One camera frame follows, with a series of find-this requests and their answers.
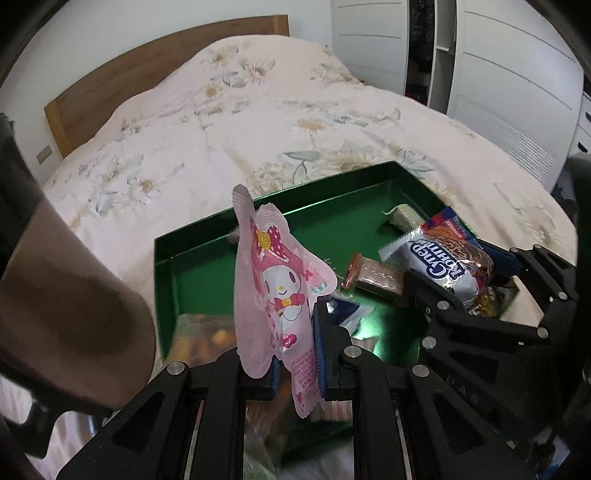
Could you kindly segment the blue red cookie bag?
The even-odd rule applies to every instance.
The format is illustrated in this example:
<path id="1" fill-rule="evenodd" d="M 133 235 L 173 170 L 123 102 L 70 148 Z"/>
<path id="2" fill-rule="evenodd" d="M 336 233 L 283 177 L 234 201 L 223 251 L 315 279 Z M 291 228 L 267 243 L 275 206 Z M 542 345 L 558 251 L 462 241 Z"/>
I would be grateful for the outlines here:
<path id="1" fill-rule="evenodd" d="M 472 307 L 487 288 L 494 266 L 475 235 L 451 207 L 379 250 L 383 263 L 410 271 Z"/>

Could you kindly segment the white wardrobe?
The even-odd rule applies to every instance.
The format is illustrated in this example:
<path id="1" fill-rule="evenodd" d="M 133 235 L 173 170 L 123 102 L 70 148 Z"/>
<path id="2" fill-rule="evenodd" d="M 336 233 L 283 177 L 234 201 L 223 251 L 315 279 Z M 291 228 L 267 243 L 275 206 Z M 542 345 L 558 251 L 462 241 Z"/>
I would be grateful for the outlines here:
<path id="1" fill-rule="evenodd" d="M 353 76 L 404 94 L 408 1 L 334 1 L 332 47 Z M 583 103 L 572 47 L 526 1 L 436 1 L 427 105 L 509 153 L 546 190 L 556 185 Z"/>

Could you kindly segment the clear pink candy bag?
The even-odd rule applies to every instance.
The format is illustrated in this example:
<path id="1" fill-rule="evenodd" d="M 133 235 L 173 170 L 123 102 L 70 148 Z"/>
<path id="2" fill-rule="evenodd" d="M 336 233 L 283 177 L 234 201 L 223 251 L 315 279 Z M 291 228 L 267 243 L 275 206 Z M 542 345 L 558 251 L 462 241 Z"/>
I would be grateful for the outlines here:
<path id="1" fill-rule="evenodd" d="M 235 347 L 232 316 L 185 313 L 177 318 L 165 363 L 178 361 L 197 367 L 216 361 Z"/>

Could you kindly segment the floral cream bed quilt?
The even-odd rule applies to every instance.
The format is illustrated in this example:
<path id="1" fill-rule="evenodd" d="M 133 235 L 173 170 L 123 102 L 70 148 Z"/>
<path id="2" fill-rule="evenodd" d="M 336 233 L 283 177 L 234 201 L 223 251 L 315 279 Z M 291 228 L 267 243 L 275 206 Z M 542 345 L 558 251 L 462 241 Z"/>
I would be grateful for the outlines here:
<path id="1" fill-rule="evenodd" d="M 463 123 L 362 84 L 317 44 L 223 39 L 124 102 L 43 192 L 84 246 L 156 317 L 156 240 L 263 197 L 395 162 L 501 247 L 567 261 L 575 228 L 542 184 Z"/>

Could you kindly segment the green tray box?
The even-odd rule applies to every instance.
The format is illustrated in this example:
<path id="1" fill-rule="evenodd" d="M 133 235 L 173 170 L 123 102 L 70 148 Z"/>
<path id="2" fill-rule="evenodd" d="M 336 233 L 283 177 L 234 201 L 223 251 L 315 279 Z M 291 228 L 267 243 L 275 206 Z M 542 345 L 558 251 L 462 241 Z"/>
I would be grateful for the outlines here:
<path id="1" fill-rule="evenodd" d="M 252 199 L 237 186 L 233 207 L 159 237 L 154 291 L 163 354 L 183 313 L 231 315 L 238 344 L 217 360 L 158 375 L 170 424 L 189 427 L 199 467 L 242 462 L 245 406 L 268 403 L 290 373 L 290 397 L 308 415 L 353 390 L 339 368 L 348 332 L 327 319 L 335 268 L 356 248 L 386 238 L 381 210 L 398 202 L 433 215 L 442 201 L 395 162 L 329 176 Z"/>

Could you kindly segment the beige wall socket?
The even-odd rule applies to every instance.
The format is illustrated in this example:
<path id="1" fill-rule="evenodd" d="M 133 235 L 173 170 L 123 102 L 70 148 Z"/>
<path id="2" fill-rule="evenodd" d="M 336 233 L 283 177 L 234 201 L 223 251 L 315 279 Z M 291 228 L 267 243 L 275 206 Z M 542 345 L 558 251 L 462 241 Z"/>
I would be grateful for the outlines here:
<path id="1" fill-rule="evenodd" d="M 47 160 L 53 151 L 50 145 L 45 146 L 37 155 L 36 159 L 39 164 L 42 164 L 45 160 Z"/>

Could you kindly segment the orange red snack packet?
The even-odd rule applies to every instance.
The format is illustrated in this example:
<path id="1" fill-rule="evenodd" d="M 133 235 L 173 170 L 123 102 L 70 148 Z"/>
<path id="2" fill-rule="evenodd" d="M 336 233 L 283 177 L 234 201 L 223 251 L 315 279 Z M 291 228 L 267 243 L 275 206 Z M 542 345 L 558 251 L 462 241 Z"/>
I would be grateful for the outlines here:
<path id="1" fill-rule="evenodd" d="M 388 300 L 401 302 L 404 295 L 404 273 L 355 253 L 349 261 L 341 288 L 344 291 L 361 289 Z"/>

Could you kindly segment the olive green snack packet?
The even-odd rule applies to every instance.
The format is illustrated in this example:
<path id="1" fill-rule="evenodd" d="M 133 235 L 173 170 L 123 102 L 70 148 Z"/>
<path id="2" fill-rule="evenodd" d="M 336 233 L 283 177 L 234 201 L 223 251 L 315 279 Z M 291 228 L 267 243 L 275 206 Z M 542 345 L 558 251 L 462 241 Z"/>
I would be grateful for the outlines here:
<path id="1" fill-rule="evenodd" d="M 388 211 L 383 211 L 386 220 L 394 227 L 408 233 L 421 227 L 427 218 L 407 203 L 399 204 Z"/>

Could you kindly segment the brown black thermos jug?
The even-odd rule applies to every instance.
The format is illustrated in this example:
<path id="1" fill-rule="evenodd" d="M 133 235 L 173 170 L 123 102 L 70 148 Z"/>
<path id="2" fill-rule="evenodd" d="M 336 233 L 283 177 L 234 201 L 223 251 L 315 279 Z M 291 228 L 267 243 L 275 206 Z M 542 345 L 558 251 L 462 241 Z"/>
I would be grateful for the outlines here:
<path id="1" fill-rule="evenodd" d="M 1 421 L 1 476 L 37 479 L 69 411 L 121 409 L 148 382 L 155 333 L 144 299 L 69 229 L 1 119 L 1 374 L 32 395 L 22 424 Z"/>

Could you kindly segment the blue white long snack bag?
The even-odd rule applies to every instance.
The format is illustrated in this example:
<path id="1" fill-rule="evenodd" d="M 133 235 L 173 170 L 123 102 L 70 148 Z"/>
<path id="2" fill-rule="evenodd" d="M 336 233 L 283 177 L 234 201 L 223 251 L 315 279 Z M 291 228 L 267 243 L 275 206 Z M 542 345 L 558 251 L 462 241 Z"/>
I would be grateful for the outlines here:
<path id="1" fill-rule="evenodd" d="M 329 338 L 339 331 L 340 335 L 346 332 L 349 338 L 353 338 L 356 331 L 360 329 L 362 321 L 373 315 L 375 307 L 334 293 L 322 298 L 318 311 L 320 311 L 322 337 Z"/>

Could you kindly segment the pink cartoon snack packet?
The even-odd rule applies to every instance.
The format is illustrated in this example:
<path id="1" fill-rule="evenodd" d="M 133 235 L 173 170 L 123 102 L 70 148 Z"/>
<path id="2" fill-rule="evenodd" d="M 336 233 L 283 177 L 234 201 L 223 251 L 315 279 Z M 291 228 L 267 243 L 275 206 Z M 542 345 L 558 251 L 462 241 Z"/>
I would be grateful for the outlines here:
<path id="1" fill-rule="evenodd" d="M 273 204 L 256 208 L 243 185 L 232 190 L 238 219 L 233 317 L 238 356 L 249 377 L 262 378 L 274 359 L 290 372 L 301 418 L 321 402 L 312 312 L 338 287 L 335 271 L 290 232 Z"/>

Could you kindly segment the wooden headboard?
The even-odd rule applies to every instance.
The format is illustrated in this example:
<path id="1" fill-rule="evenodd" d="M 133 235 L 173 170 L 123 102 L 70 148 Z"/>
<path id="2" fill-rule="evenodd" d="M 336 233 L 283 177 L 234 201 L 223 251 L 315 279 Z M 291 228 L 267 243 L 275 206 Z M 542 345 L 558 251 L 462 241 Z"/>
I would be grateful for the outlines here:
<path id="1" fill-rule="evenodd" d="M 155 87 L 212 43 L 240 35 L 288 34 L 286 14 L 237 18 L 171 33 L 113 58 L 45 106 L 59 153 L 67 157 L 92 139 L 122 103 Z"/>

